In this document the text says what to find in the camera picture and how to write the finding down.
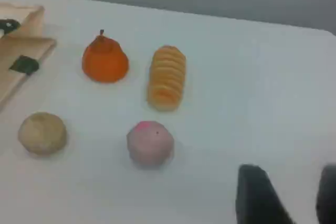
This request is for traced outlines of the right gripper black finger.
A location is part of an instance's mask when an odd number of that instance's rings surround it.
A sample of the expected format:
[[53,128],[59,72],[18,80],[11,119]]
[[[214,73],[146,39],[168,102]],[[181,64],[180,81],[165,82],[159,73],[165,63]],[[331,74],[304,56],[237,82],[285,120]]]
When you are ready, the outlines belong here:
[[335,165],[327,165],[322,170],[316,213],[319,223],[335,224]]
[[235,212],[239,224],[294,223],[267,173],[252,164],[238,169]]

